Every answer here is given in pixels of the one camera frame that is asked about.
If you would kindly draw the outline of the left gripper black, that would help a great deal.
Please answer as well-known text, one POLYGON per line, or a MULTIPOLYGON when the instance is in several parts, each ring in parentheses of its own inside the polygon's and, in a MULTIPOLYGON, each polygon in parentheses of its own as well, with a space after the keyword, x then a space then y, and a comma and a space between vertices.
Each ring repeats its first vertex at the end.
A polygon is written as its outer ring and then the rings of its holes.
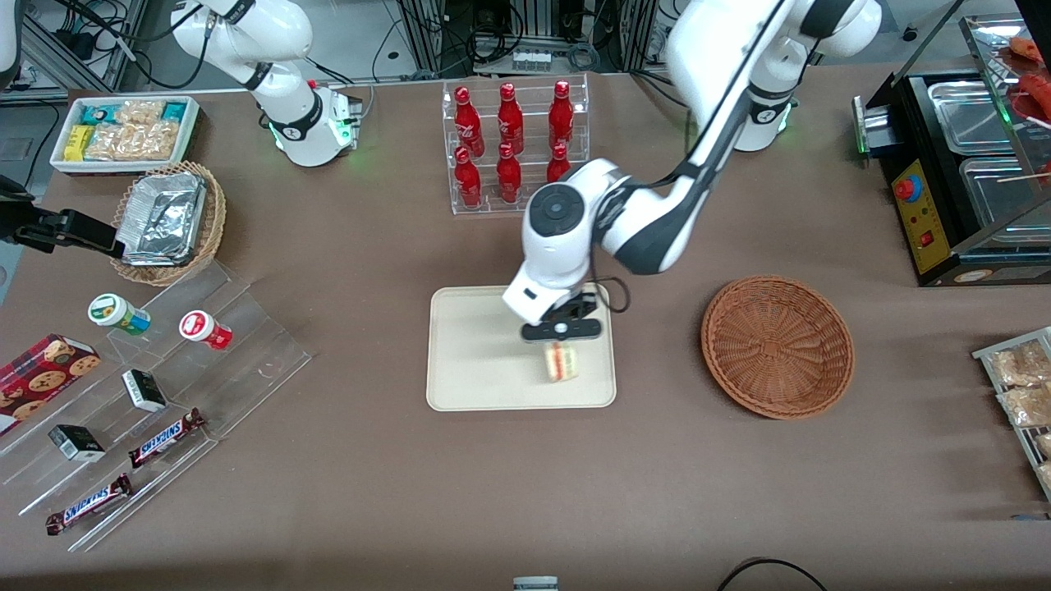
POLYGON ((600 324, 592 318, 598 309, 599 298, 593 291, 581 291, 566 302, 553 306, 544 315, 545 324, 600 324))

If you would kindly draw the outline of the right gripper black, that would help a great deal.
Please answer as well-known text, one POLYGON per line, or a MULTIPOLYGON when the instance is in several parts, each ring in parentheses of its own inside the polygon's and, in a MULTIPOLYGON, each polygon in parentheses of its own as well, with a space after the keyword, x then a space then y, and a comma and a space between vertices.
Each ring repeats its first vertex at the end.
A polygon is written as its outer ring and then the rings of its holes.
POLYGON ((1 240, 34 250, 53 250, 60 242, 97 252, 117 252, 117 229, 80 212, 54 213, 41 209, 30 199, 1 199, 1 240))

